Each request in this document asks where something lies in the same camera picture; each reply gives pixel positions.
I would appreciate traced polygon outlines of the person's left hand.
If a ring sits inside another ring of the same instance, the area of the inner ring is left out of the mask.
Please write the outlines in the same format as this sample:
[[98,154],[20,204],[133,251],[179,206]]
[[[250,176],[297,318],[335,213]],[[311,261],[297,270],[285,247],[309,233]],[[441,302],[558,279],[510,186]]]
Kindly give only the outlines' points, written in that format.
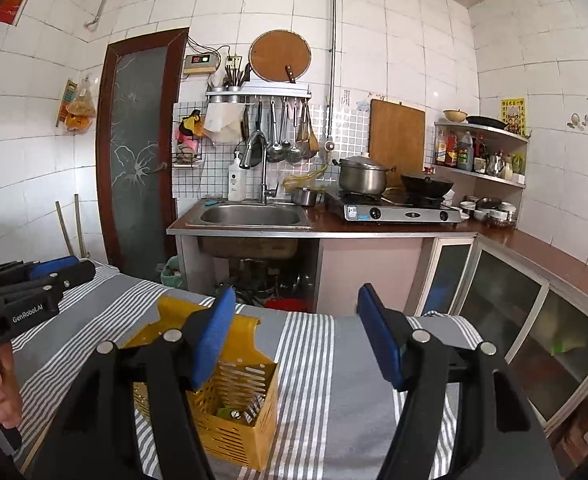
[[16,428],[22,420],[23,401],[14,373],[12,344],[0,346],[0,425]]

